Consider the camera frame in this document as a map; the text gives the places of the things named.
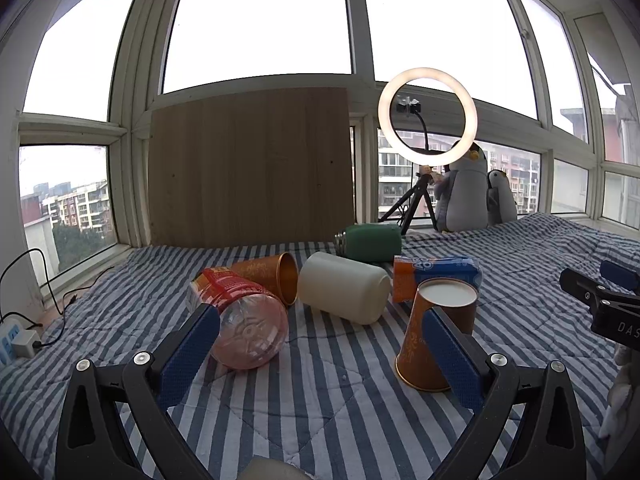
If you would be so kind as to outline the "right gloved hand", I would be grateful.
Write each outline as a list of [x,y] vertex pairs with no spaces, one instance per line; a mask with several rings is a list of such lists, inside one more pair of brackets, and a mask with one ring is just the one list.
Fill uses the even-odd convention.
[[616,344],[614,362],[620,367],[613,385],[608,390],[608,407],[599,430],[599,438],[618,437],[627,425],[629,405],[634,394],[632,370],[634,351],[622,344]]

